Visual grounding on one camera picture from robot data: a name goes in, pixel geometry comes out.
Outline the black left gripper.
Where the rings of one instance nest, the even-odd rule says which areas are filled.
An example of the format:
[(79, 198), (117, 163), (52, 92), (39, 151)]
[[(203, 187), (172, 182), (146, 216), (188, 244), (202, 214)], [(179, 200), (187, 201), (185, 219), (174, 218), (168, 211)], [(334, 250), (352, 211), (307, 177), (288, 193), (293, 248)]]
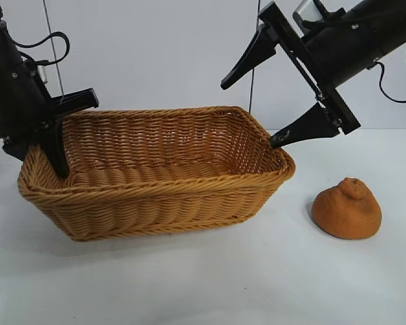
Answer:
[(30, 142), (37, 141), (55, 174), (66, 179), (70, 169), (64, 151), (63, 118), (97, 108), (94, 89), (51, 97), (36, 74), (25, 70), (0, 72), (0, 138), (3, 151), (23, 160)]

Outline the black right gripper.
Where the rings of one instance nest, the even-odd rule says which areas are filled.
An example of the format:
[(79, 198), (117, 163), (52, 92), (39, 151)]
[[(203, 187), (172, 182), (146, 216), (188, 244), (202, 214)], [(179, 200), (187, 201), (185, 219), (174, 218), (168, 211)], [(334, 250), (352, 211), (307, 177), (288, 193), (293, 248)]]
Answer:
[(359, 128), (359, 121), (341, 98), (337, 87), (364, 70), (371, 58), (365, 49), (365, 29), (353, 23), (340, 25), (345, 13), (342, 8), (330, 12), (320, 1), (302, 1), (293, 13), (303, 32), (299, 36), (280, 8), (270, 2), (258, 14), (262, 24), (250, 44), (222, 79), (221, 89), (229, 89), (249, 71), (274, 56), (276, 46), (281, 45), (311, 86), (316, 104), (272, 135), (272, 148), (310, 139), (332, 138)]

